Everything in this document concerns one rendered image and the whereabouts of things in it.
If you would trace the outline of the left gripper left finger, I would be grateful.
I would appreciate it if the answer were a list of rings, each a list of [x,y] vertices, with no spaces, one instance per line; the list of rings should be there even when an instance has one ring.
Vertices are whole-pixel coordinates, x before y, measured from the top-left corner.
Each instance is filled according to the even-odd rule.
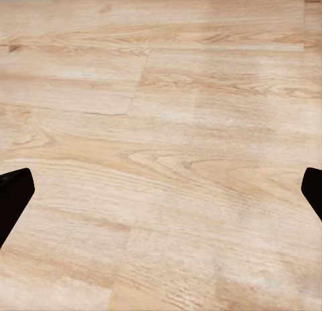
[[[0,248],[35,193],[29,168],[0,175]]]

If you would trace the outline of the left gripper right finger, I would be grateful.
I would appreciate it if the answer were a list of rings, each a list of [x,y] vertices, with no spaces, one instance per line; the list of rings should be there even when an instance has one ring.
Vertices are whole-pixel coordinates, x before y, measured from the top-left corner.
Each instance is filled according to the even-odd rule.
[[[302,181],[302,193],[322,221],[322,170],[306,169]]]

